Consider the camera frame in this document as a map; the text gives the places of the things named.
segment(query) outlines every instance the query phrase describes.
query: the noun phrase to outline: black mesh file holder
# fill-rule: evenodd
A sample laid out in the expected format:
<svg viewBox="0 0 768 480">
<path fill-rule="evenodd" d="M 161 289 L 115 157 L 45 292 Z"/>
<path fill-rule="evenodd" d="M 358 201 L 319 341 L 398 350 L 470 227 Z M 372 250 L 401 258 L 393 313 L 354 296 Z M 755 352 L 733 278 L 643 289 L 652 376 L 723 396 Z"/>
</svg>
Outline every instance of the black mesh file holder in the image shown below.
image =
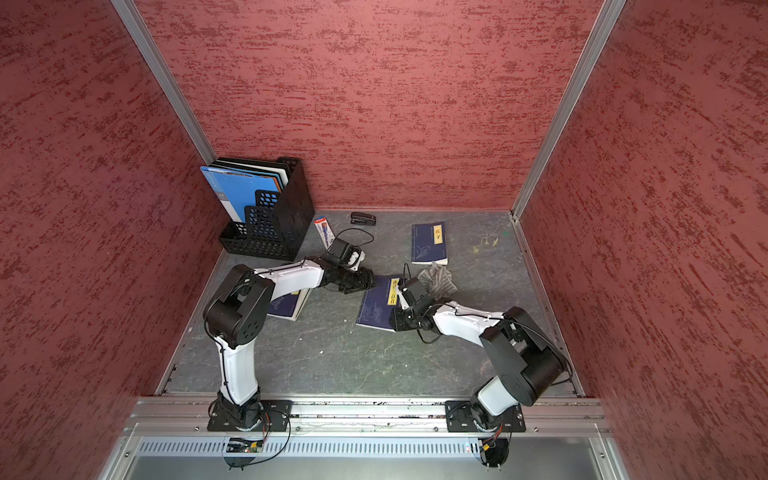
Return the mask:
<svg viewBox="0 0 768 480">
<path fill-rule="evenodd" d="M 219 241 L 229 253 L 293 261 L 315 215 L 301 161 L 281 157 L 291 170 L 283 192 L 256 190 L 246 223 L 229 222 Z"/>
</svg>

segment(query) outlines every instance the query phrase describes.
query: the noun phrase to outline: red textured wall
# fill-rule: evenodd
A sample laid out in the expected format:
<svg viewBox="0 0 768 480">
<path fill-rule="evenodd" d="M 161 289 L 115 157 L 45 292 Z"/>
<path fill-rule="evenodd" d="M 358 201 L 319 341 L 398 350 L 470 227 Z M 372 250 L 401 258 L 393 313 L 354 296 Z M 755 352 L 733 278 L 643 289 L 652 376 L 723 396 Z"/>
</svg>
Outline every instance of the red textured wall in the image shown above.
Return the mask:
<svg viewBox="0 0 768 480">
<path fill-rule="evenodd" d="M 768 478 L 767 21 L 630 0 L 524 212 L 633 480 Z"/>
<path fill-rule="evenodd" d="M 0 31 L 0 478 L 93 478 L 226 214 L 108 0 L 3 2 Z"/>
<path fill-rule="evenodd" d="M 319 207 L 507 209 L 601 0 L 137 0 L 218 154 Z"/>
</svg>

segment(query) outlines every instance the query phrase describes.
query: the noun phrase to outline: gray table surface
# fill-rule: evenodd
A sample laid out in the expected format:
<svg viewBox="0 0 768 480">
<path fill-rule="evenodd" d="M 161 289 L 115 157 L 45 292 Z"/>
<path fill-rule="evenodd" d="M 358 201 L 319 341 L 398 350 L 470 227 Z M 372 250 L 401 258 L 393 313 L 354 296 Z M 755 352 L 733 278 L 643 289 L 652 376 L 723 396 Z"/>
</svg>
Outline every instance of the gray table surface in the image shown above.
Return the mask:
<svg viewBox="0 0 768 480">
<path fill-rule="evenodd" d="M 325 214 L 333 231 L 349 224 L 349 212 Z M 365 227 L 376 239 L 363 246 L 363 266 L 379 275 L 402 272 L 410 261 L 411 225 L 445 221 L 448 269 L 458 292 L 452 298 L 482 310 L 527 310 L 552 334 L 528 278 L 525 264 L 504 213 L 377 212 L 375 227 Z M 368 239 L 350 231 L 350 243 Z M 320 255 L 322 241 L 314 227 L 299 252 Z M 218 287 L 231 267 L 279 266 L 276 260 L 229 255 L 213 276 Z M 415 276 L 425 266 L 411 265 Z M 415 332 L 393 333 L 355 325 L 363 293 L 342 295 L 324 288 L 311 291 L 298 320 L 270 319 L 256 339 L 256 374 L 264 394 L 346 394 L 469 396 L 495 376 L 482 347 L 443 336 L 425 345 Z M 166 392 L 215 392 L 220 387 L 217 351 L 196 318 L 183 340 Z M 547 396 L 574 396 L 569 383 L 551 387 Z"/>
</svg>

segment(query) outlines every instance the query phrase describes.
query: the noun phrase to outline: gray rag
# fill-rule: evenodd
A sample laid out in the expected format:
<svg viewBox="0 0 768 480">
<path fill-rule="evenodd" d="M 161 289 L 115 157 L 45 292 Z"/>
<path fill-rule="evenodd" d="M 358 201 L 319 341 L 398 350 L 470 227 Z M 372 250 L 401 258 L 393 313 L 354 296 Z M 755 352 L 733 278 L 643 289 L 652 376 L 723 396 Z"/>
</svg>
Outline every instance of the gray rag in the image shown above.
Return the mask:
<svg viewBox="0 0 768 480">
<path fill-rule="evenodd" d="M 451 280 L 453 275 L 445 265 L 432 262 L 428 269 L 419 272 L 418 278 L 435 299 L 451 296 L 458 291 Z"/>
</svg>

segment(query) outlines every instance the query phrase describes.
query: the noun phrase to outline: sticker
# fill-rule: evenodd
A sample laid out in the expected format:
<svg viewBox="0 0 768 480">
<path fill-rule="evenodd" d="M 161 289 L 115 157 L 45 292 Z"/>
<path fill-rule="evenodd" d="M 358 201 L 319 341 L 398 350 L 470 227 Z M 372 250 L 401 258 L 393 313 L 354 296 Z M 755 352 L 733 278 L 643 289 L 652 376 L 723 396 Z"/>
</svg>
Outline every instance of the sticker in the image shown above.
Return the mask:
<svg viewBox="0 0 768 480">
<path fill-rule="evenodd" d="M 399 279 L 393 278 L 389 281 L 389 298 L 386 301 L 387 305 L 397 305 L 397 282 Z"/>
<path fill-rule="evenodd" d="M 434 225 L 432 227 L 432 235 L 435 238 L 435 245 L 442 243 L 442 225 Z"/>
</svg>

